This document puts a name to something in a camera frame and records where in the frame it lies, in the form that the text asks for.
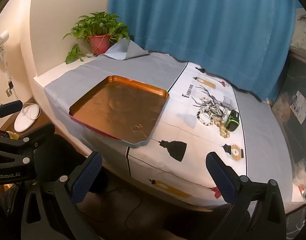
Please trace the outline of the black green smartwatch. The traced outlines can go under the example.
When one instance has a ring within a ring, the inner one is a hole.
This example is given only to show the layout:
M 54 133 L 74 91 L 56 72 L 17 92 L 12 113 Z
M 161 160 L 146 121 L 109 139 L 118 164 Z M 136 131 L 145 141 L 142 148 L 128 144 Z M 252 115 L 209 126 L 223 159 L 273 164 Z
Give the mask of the black green smartwatch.
M 239 124 L 239 113 L 232 110 L 225 123 L 225 128 L 230 132 L 234 132 L 238 128 Z

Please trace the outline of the green potted plant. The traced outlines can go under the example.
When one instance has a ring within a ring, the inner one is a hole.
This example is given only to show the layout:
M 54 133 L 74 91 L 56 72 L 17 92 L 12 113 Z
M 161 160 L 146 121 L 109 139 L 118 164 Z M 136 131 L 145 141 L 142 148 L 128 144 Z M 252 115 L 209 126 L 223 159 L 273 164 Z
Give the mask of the green potted plant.
M 82 15 L 64 37 L 72 36 L 91 46 L 94 56 L 105 53 L 122 39 L 129 39 L 129 28 L 119 16 L 107 12 L 92 12 Z

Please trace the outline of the white standing fan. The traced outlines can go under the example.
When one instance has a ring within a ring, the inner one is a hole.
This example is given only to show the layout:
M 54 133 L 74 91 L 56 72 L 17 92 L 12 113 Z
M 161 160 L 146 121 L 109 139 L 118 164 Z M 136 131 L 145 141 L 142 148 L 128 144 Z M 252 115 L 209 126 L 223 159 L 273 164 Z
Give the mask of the white standing fan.
M 6 48 L 5 44 L 9 40 L 9 31 L 4 31 L 0 35 L 0 68 L 4 69 L 6 65 Z

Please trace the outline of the blue curtain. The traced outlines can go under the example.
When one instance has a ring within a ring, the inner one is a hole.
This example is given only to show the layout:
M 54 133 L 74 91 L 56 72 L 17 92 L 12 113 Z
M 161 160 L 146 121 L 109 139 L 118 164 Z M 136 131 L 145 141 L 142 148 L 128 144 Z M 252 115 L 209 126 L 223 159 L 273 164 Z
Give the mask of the blue curtain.
M 297 0 L 109 0 L 143 49 L 200 65 L 261 100 L 275 100 Z

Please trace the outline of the dark plastic storage box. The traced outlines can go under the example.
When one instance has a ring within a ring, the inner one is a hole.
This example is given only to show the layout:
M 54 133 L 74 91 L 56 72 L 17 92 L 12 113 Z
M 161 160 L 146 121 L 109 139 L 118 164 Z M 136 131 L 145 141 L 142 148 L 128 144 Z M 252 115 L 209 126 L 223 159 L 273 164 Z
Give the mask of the dark plastic storage box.
M 272 110 L 295 169 L 306 172 L 306 59 L 291 53 L 286 70 Z

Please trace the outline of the grey printed tablecloth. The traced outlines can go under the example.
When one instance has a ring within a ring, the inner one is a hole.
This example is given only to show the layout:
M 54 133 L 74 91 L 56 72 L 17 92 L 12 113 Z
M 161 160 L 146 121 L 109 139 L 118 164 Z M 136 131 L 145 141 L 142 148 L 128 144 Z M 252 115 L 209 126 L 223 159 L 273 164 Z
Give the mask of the grey printed tablecloth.
M 269 105 L 193 63 L 136 48 L 61 64 L 36 78 L 56 118 L 123 177 L 195 206 L 224 203 L 210 152 L 238 175 L 277 181 L 292 200 L 288 149 Z

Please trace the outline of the orange metal tray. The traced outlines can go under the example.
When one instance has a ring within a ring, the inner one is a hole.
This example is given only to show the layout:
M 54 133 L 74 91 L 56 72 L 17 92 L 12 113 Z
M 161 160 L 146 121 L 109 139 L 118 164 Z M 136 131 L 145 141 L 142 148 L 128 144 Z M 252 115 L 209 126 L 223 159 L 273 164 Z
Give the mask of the orange metal tray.
M 130 148 L 145 145 L 169 99 L 161 88 L 111 75 L 69 108 L 76 123 Z

